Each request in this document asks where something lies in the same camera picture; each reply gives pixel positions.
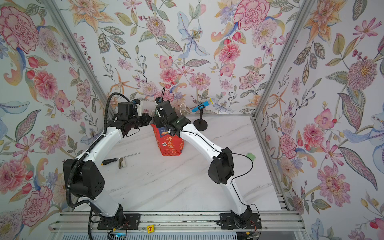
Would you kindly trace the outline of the black handled screwdriver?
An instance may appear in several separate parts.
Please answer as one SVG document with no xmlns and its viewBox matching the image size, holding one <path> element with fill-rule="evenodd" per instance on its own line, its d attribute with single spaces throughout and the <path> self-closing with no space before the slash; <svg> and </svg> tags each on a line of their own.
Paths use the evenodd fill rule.
<svg viewBox="0 0 384 240">
<path fill-rule="evenodd" d="M 130 155 L 123 156 L 123 157 L 119 157 L 119 158 L 112 158 L 112 159 L 103 160 L 102 163 L 101 163 L 101 165 L 102 165 L 102 166 L 104 166 L 104 165 L 108 165 L 108 164 L 111 164 L 111 163 L 120 161 L 121 159 L 124 160 L 124 158 L 128 158 L 128 157 L 135 156 L 135 155 L 138 155 L 138 154 L 140 154 L 140 153 L 134 153 L 134 154 L 130 154 Z"/>
</svg>

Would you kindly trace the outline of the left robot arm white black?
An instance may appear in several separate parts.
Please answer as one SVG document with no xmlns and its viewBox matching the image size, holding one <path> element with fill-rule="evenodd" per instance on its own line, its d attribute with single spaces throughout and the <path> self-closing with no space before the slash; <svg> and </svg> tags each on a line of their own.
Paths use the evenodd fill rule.
<svg viewBox="0 0 384 240">
<path fill-rule="evenodd" d="M 110 102 L 114 96 L 124 99 L 124 102 L 118 104 L 118 112 L 111 119 L 105 112 L 103 132 L 84 153 L 66 160 L 63 171 L 66 201 L 70 208 L 87 204 L 105 219 L 122 221 L 123 207 L 104 190 L 105 179 L 99 168 L 107 154 L 129 135 L 129 131 L 148 126 L 152 118 L 149 114 L 142 113 L 139 99 L 131 101 L 121 93 L 112 93 L 107 101 Z"/>
</svg>

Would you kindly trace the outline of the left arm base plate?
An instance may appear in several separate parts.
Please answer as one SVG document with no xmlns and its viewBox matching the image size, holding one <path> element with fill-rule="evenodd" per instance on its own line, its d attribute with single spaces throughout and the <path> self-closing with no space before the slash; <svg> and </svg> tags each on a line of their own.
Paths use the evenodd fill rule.
<svg viewBox="0 0 384 240">
<path fill-rule="evenodd" d="M 141 214 L 124 214 L 117 217 L 101 217 L 98 230 L 138 230 Z"/>
</svg>

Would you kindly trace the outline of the blue microphone on black stand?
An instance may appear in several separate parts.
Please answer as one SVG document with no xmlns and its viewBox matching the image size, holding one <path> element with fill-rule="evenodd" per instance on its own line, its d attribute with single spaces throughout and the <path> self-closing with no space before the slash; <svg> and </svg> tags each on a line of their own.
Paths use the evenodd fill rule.
<svg viewBox="0 0 384 240">
<path fill-rule="evenodd" d="M 213 104 L 213 99 L 208 98 L 205 102 L 198 104 L 195 108 L 192 109 L 193 113 L 199 113 L 199 118 L 193 122 L 193 125 L 198 131 L 205 131 L 208 128 L 207 121 L 203 120 L 203 112 L 206 107 Z"/>
</svg>

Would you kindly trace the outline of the aluminium rail frame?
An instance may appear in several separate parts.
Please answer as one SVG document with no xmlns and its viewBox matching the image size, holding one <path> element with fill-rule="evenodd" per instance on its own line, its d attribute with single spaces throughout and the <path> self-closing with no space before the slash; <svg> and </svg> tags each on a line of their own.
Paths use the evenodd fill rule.
<svg viewBox="0 0 384 240">
<path fill-rule="evenodd" d="M 128 217 L 128 232 L 146 233 L 153 225 L 155 232 L 224 232 L 220 212 L 126 212 L 139 214 Z M 48 226 L 51 232 L 80 232 L 88 230 L 89 213 L 67 212 Z M 262 226 L 262 232 L 304 232 L 305 224 L 296 212 L 261 211 L 260 219 L 253 221 Z"/>
</svg>

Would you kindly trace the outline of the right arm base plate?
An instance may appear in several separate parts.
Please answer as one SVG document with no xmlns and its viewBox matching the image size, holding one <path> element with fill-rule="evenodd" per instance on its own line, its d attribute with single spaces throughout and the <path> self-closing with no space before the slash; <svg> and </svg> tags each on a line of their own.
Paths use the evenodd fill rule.
<svg viewBox="0 0 384 240">
<path fill-rule="evenodd" d="M 248 220 L 234 213 L 221 213 L 217 225 L 222 230 L 261 230 L 262 222 L 259 214 L 252 213 Z"/>
</svg>

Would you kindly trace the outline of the yellow T label tag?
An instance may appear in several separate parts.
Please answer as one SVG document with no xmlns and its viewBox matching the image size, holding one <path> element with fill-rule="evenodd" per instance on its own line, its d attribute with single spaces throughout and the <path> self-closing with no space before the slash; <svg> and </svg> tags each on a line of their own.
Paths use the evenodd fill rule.
<svg viewBox="0 0 384 240">
<path fill-rule="evenodd" d="M 154 225 L 149 225 L 147 226 L 147 233 L 151 234 L 155 232 L 155 226 Z"/>
</svg>

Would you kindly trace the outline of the red paper bag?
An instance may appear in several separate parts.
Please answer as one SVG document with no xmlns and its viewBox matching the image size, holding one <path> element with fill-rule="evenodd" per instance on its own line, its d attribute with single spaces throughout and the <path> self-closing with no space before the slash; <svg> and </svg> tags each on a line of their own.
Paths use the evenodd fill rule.
<svg viewBox="0 0 384 240">
<path fill-rule="evenodd" d="M 155 110 L 154 122 L 151 124 L 157 146 L 163 156 L 180 156 L 182 154 L 185 141 L 169 133 L 169 130 L 161 122 L 161 115 L 158 108 Z"/>
</svg>

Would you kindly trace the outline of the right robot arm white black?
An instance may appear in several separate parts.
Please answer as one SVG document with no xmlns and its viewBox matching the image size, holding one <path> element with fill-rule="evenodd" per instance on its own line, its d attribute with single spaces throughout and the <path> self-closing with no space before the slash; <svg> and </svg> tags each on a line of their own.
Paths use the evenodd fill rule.
<svg viewBox="0 0 384 240">
<path fill-rule="evenodd" d="M 245 229 L 251 222 L 253 211 L 242 197 L 235 181 L 235 153 L 210 141 L 186 116 L 178 116 L 171 102 L 162 97 L 156 98 L 155 124 L 157 128 L 164 127 L 170 135 L 187 141 L 206 158 L 210 164 L 208 176 L 222 187 L 231 205 L 233 224 Z"/>
</svg>

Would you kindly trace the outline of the small metal bracket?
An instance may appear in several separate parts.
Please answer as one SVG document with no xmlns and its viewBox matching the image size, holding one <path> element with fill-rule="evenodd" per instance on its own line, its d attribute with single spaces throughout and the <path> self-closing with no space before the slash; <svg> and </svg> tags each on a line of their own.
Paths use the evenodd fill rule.
<svg viewBox="0 0 384 240">
<path fill-rule="evenodd" d="M 127 165 L 126 165 L 126 161 L 124 158 L 120 158 L 119 159 L 119 169 L 122 169 L 122 168 L 125 168 Z"/>
</svg>

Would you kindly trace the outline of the small green object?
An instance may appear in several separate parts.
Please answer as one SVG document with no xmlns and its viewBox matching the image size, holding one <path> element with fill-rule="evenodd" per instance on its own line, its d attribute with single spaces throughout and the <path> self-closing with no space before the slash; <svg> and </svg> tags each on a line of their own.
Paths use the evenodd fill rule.
<svg viewBox="0 0 384 240">
<path fill-rule="evenodd" d="M 247 153 L 246 155 L 250 160 L 254 161 L 256 159 L 256 156 L 253 155 L 252 153 Z"/>
</svg>

